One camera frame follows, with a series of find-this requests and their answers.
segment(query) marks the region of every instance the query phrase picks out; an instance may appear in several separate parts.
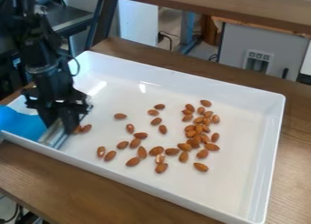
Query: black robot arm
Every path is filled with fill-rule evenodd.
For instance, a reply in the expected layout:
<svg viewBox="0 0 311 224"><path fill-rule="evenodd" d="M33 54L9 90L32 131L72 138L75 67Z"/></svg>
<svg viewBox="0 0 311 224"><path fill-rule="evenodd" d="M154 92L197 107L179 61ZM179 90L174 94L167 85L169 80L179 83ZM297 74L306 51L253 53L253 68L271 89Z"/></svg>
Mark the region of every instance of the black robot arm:
<svg viewBox="0 0 311 224"><path fill-rule="evenodd" d="M0 24L12 33L25 70L35 82L35 87L22 91L26 105L38 111L47 127L60 118L70 134L90 106L86 94L74 89L67 59L58 53L61 38L35 0L5 0L5 4L6 12L0 6Z"/></svg>

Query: blue glove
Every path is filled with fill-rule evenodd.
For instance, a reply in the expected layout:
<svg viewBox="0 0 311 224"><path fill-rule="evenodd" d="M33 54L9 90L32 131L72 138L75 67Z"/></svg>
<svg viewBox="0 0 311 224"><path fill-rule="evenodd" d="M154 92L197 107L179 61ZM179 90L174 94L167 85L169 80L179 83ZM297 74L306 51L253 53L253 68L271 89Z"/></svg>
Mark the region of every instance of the blue glove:
<svg viewBox="0 0 311 224"><path fill-rule="evenodd" d="M46 131L40 116L26 115L7 106L0 106L0 130L37 141Z"/></svg>

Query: wooden shelf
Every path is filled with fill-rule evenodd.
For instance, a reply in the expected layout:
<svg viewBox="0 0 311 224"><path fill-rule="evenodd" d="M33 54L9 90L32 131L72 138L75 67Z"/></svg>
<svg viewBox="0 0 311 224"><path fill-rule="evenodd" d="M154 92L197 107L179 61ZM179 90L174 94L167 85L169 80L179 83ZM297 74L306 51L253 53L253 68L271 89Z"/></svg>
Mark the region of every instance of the wooden shelf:
<svg viewBox="0 0 311 224"><path fill-rule="evenodd" d="M310 0L134 0L311 34Z"/></svg>
<svg viewBox="0 0 311 224"><path fill-rule="evenodd" d="M286 112L266 223L310 222L311 87L119 38L92 50L284 94ZM219 223L8 142L0 145L0 193L52 223Z"/></svg>

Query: almond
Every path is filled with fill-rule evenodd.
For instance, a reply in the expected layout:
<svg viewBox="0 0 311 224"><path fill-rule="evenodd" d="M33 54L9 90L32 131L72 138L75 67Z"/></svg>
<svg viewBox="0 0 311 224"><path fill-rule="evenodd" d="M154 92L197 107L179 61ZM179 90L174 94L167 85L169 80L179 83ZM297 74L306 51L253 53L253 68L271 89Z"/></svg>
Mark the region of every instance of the almond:
<svg viewBox="0 0 311 224"><path fill-rule="evenodd" d="M215 145L212 143L205 144L205 148L209 151L218 151L220 149L220 147L218 145Z"/></svg>
<svg viewBox="0 0 311 224"><path fill-rule="evenodd" d="M188 137L188 138L193 137L195 134L196 134L196 131L195 131L195 130L190 130L190 131L186 131L186 132L185 132L185 135L186 135L186 137Z"/></svg>
<svg viewBox="0 0 311 224"><path fill-rule="evenodd" d="M82 127L81 126L77 126L75 128L75 130L73 131L73 134L79 134L81 132L81 130L82 130Z"/></svg>
<svg viewBox="0 0 311 224"><path fill-rule="evenodd" d="M196 125L196 134L200 135L203 132L203 128L201 125Z"/></svg>
<svg viewBox="0 0 311 224"><path fill-rule="evenodd" d="M138 138L133 139L130 143L130 148L137 148L141 142L142 142L141 139Z"/></svg>
<svg viewBox="0 0 311 224"><path fill-rule="evenodd" d="M192 148L200 148L200 143L197 143L194 139L188 139L186 143L191 145Z"/></svg>
<svg viewBox="0 0 311 224"><path fill-rule="evenodd" d="M153 121L151 121L151 125L153 125L153 126L157 126L157 125L159 125L160 123L162 122L162 118L155 118Z"/></svg>
<svg viewBox="0 0 311 224"><path fill-rule="evenodd" d="M201 104L204 106L204 107L211 107L212 106L212 103L208 100L201 100Z"/></svg>
<svg viewBox="0 0 311 224"><path fill-rule="evenodd" d="M209 133L211 130L209 129L209 126L207 125L202 125L202 129L204 132Z"/></svg>
<svg viewBox="0 0 311 224"><path fill-rule="evenodd" d="M187 126L185 127L185 131L191 131L191 130L195 130L196 126Z"/></svg>
<svg viewBox="0 0 311 224"><path fill-rule="evenodd" d="M143 133L143 132L142 133L135 133L134 137L138 138L138 139L146 139L148 137L148 134Z"/></svg>
<svg viewBox="0 0 311 224"><path fill-rule="evenodd" d="M99 147L97 148L97 156L99 158L102 158L105 154L105 147Z"/></svg>
<svg viewBox="0 0 311 224"><path fill-rule="evenodd" d="M208 166L202 164L202 163L194 163L194 166L197 170L201 171L201 172L207 172L208 171Z"/></svg>
<svg viewBox="0 0 311 224"><path fill-rule="evenodd" d="M212 139L212 142L217 142L217 140L219 139L220 135L219 133L215 133L212 135L211 139Z"/></svg>
<svg viewBox="0 0 311 224"><path fill-rule="evenodd" d="M211 121L209 120L209 118L205 118L203 120L203 122L205 123L205 125L209 126L211 124Z"/></svg>
<svg viewBox="0 0 311 224"><path fill-rule="evenodd" d="M134 133L134 131L135 131L134 125L132 125L132 124L126 125L126 131L130 134Z"/></svg>
<svg viewBox="0 0 311 224"><path fill-rule="evenodd" d="M126 118L127 115L126 114L123 114L123 113L116 113L115 114L115 118L116 119L123 119L123 118Z"/></svg>
<svg viewBox="0 0 311 224"><path fill-rule="evenodd" d="M159 154L155 156L156 164L163 164L165 160L166 160L166 156L164 154Z"/></svg>
<svg viewBox="0 0 311 224"><path fill-rule="evenodd" d="M194 137L194 141L195 141L195 144L197 144L198 146L200 146L200 143L201 143L201 136L197 135Z"/></svg>
<svg viewBox="0 0 311 224"><path fill-rule="evenodd" d="M118 149L125 149L128 146L128 141L121 141L119 144L116 145Z"/></svg>
<svg viewBox="0 0 311 224"><path fill-rule="evenodd" d="M206 149L202 149L196 154L196 157L200 159L206 158L207 156L208 156L208 151Z"/></svg>
<svg viewBox="0 0 311 224"><path fill-rule="evenodd" d="M187 162L188 161L188 158L189 158L189 156L188 156L188 152L183 152L183 153L181 153L180 154L180 156L179 156L179 161L180 162Z"/></svg>
<svg viewBox="0 0 311 224"><path fill-rule="evenodd" d="M163 110L164 108L166 108L166 106L164 104L155 105L155 109Z"/></svg>
<svg viewBox="0 0 311 224"><path fill-rule="evenodd" d="M158 154L163 153L163 151L164 151L164 148L163 148L163 147L155 147L155 148L152 148L152 149L149 151L149 155L150 155L150 156L157 156Z"/></svg>
<svg viewBox="0 0 311 224"><path fill-rule="evenodd" d="M139 147L138 150L137 150L137 155L138 155L140 158L146 158L146 151L145 151L145 148L144 148L144 147Z"/></svg>
<svg viewBox="0 0 311 224"><path fill-rule="evenodd" d="M116 152L114 150L108 152L105 155L104 161L106 161L106 162L111 161L112 159L114 159L115 155L116 155Z"/></svg>
<svg viewBox="0 0 311 224"><path fill-rule="evenodd" d="M151 109L151 110L148 110L148 114L150 116L157 116L157 115L159 115L159 112L157 110Z"/></svg>
<svg viewBox="0 0 311 224"><path fill-rule="evenodd" d="M207 143L207 142L209 142L210 140L209 140L209 137L207 136L207 134L202 134L201 135L201 141L203 142L203 143Z"/></svg>
<svg viewBox="0 0 311 224"><path fill-rule="evenodd" d="M192 115L193 112L186 109L186 110L183 110L182 113L184 113L185 115Z"/></svg>
<svg viewBox="0 0 311 224"><path fill-rule="evenodd" d="M214 124L218 124L220 122L220 117L218 115L213 115L212 116L212 122Z"/></svg>
<svg viewBox="0 0 311 224"><path fill-rule="evenodd" d="M155 172L157 174L161 174L161 173L163 173L163 172L165 172L167 170L167 167L168 167L167 163L159 164L159 165L156 166Z"/></svg>
<svg viewBox="0 0 311 224"><path fill-rule="evenodd" d="M166 149L166 154L167 154L168 156L175 156L176 154L179 153L179 151L180 151L179 148L167 148L167 149Z"/></svg>
<svg viewBox="0 0 311 224"><path fill-rule="evenodd" d="M92 128L92 125L83 126L80 132L87 133L89 130L91 130L91 128Z"/></svg>
<svg viewBox="0 0 311 224"><path fill-rule="evenodd" d="M188 121L190 121L192 118L193 118L192 115L185 115L185 116L183 117L183 121L184 121L184 122L188 122Z"/></svg>
<svg viewBox="0 0 311 224"><path fill-rule="evenodd" d="M133 167L136 166L138 163L140 162L140 158L139 157L135 157L135 158L131 158L126 162L126 165L128 167Z"/></svg>
<svg viewBox="0 0 311 224"><path fill-rule="evenodd" d="M186 104L186 109L195 112L195 107L193 107L191 104Z"/></svg>
<svg viewBox="0 0 311 224"><path fill-rule="evenodd" d="M203 120L204 120L203 117L198 117L198 118L195 118L194 122L195 122L196 124L200 124L200 123L203 122Z"/></svg>
<svg viewBox="0 0 311 224"><path fill-rule="evenodd" d="M205 118L210 118L211 116L213 116L213 114L214 114L214 112L212 112L212 111L206 111L206 112L204 113L204 117L205 117Z"/></svg>
<svg viewBox="0 0 311 224"><path fill-rule="evenodd" d="M203 107L199 107L196 112L200 115L203 115L206 112L206 109Z"/></svg>
<svg viewBox="0 0 311 224"><path fill-rule="evenodd" d="M180 143L177 145L183 151L191 151L191 145L187 143Z"/></svg>
<svg viewBox="0 0 311 224"><path fill-rule="evenodd" d="M159 131L162 134L166 134L167 133L167 128L164 125L159 126Z"/></svg>

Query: tray rim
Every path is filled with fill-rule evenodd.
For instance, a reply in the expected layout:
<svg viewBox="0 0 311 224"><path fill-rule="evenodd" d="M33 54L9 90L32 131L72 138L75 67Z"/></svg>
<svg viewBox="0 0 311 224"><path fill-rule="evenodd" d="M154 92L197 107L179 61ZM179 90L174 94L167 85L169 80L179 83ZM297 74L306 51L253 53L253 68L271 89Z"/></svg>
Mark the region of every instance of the tray rim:
<svg viewBox="0 0 311 224"><path fill-rule="evenodd" d="M141 191L143 191L143 192L145 192L145 193L147 193L147 194L150 194L150 195L152 195L152 196L159 197L159 198L161 198L161 199L167 200L167 201L172 202L172 203L174 203L174 204L176 204L175 199L183 200L183 201L185 201L188 205L187 205L187 206L183 205L183 206L181 206L181 207L185 207L185 208L187 208L187 209L193 210L194 212L200 213L200 214L202 214L202 215L208 216L208 217L213 218L213 219L220 219L220 218L218 218L218 217L213 217L214 215L211 215L211 214L206 215L205 212L199 210L200 207L203 208L203 209L209 209L209 211L214 212L214 213L216 214L216 216L220 215L220 216L222 217L222 218L221 218L222 221L230 221L230 222L232 222L233 220L231 220L231 219L235 219L235 222L236 222L236 221L239 221L238 223L252 223L252 224L265 223L265 221L266 221L267 207L268 207L269 198L270 198L270 194L271 194L272 178L273 178L273 176L274 176L275 165L276 165L276 152L277 152L278 143L279 143L279 139L280 139L281 126L282 126L282 123L283 123L283 117L284 117L284 111L285 111L285 104L286 104L286 97L285 97L283 94L279 94L279 93L271 92L271 91L266 91L266 90L263 90L263 89L253 88L253 87L242 86L242 85L238 85L238 84L234 84L234 83L224 82L224 81L212 79L212 78L209 78L209 77L197 76L197 75L192 75L192 74L188 74L188 73L183 73L183 72L179 72L179 71L175 71L175 70L171 70L171 69L167 69L167 68L163 68L163 67L159 67L159 66L150 66L150 65L147 65L147 64L143 64L143 63L139 63L139 62L136 62L136 61L131 61L131 60L127 60L127 59L115 57L115 56L103 55L103 54L100 54L100 53L97 53L97 52L93 52L93 51L85 51L84 53L82 53L81 55L79 55L79 56L77 57L77 59L79 59L81 56L84 56L85 54L98 54L98 55L101 55L101 56L113 57L113 58L117 58L117 59L120 59L120 60L129 61L129 62L131 62L131 63L138 63L138 64L141 64L141 65L144 65L144 66L149 66L150 68L156 68L156 69L174 71L175 73L178 73L178 74L184 74L184 75L187 75L187 76L201 77L201 78L204 78L204 79L214 80L214 81L216 81L216 82L223 83L223 84L227 84L227 85L230 85L230 86L245 87L245 88L247 88L247 89L254 89L254 90L258 90L258 91L260 91L260 92L267 92L267 93L269 93L269 94L274 94L274 95L280 96L280 97L281 97L280 103L281 103L281 107L282 107L282 108L281 108L281 113L279 113L279 115L280 115L280 121L278 122L278 126L277 126L277 132L278 132L278 134L277 134L277 136L276 136L276 146L275 146L275 150L274 150L274 153L273 153L274 155L273 155L273 161L272 161L271 175L270 175L270 177L269 177L269 184L268 184L268 188L267 188L267 194L266 194L266 202L265 202L265 210L264 210L263 220L258 221L258 222L255 222L255 221L251 221L251 220L249 220L249 219L247 219L247 218L245 218L245 219L244 219L244 218L241 218L241 217L239 217L239 216L237 216L237 215L235 215L235 214L231 214L231 213L226 213L226 212L224 212L224 211L220 211L219 209L212 209L212 208L210 208L210 207L208 207L208 206L206 206L206 205L202 205L202 204L200 204L200 203L198 203L198 202L194 202L194 201L192 201L192 200L190 200L190 199L184 199L184 198L182 198L182 197L179 197L179 196L175 195L174 193L170 193L170 192L165 191L165 190L162 190L162 189L160 189L160 188L152 187L151 185L148 185L148 184L146 184L146 183L144 183L144 182L137 181L137 180L134 180L134 179L132 179L132 178L129 179L129 178L127 178L127 177L124 177L122 174L118 174L118 173L116 173L116 172L114 172L114 171L111 171L111 170L109 170L109 169L107 169L107 168L98 167L97 165L94 165L94 164L92 164L92 163L90 163L90 162L88 162L88 161L86 161L86 160L77 158L77 157L75 157L75 156L68 155L68 154L66 154L65 152L62 152L62 151L60 151L60 150L53 149L53 148L48 148L48 147L46 147L46 146L44 146L44 145L42 145L42 144L40 144L40 143L37 143L37 142L33 142L33 141L31 141L31 140L24 139L24 138L22 138L22 137L16 136L16 135L11 134L11 133L8 133L8 132L6 132L6 131L1 131L1 133L2 133L2 135L3 135L3 137L4 137L4 139L9 140L9 141L10 141L10 139L11 139L11 141L14 142L14 143L18 142L19 140L22 140L22 141L24 141L25 143L29 143L29 144L33 144L33 145L34 145L34 143L35 143L35 145L39 145L40 147L44 147L45 150L42 150L41 148L40 148L40 150L37 150L37 149L35 149L35 148L28 147L28 146L24 146L24 145L21 145L21 146L22 146L22 147L25 147L25 148L28 148L28 149L31 149L31 150L33 150L33 151L35 151L35 152L41 153L41 154L43 154L43 155L46 155L46 156L48 156L48 157L50 157L50 158L54 158L54 159L56 159L56 160L60 160L60 161L62 161L62 162L65 162L66 164L69 164L69 165L72 165L72 166L75 166L75 167L78 167L78 168L82 168L82 169L87 170L87 171L89 171L89 172L95 173L96 175L100 175L100 176L103 176L103 177L105 177L105 178L112 179L112 180L114 180L114 181L116 181L116 182L119 182L119 183L121 183L121 184L125 184L125 185L127 185L127 186L129 186L129 187L131 187L131 188L134 188L134 189L137 189L137 188L134 187L133 184L136 184L136 185L139 184L139 190L141 190ZM12 103L14 103L18 98L20 98L20 97L17 97L16 99L12 100L12 102L9 103L8 106L10 107L10 105L11 105ZM81 167L81 165L78 166L72 159L75 160L75 161L83 162L85 165L83 165L82 167ZM111 176L111 175L110 175L110 176L104 175L105 173L103 173L103 174L102 174L102 173L97 173L97 172L95 172L95 171L97 171L97 169L99 169L99 170L100 170L100 169L103 169L104 171L110 173L111 175L114 174L115 176L120 177L120 179L114 179L113 176ZM159 196L159 193L156 193L156 191L160 191L163 195L161 194L161 196ZM167 194L168 197L169 197L169 196L172 196L172 198L168 199L164 194Z"/></svg>

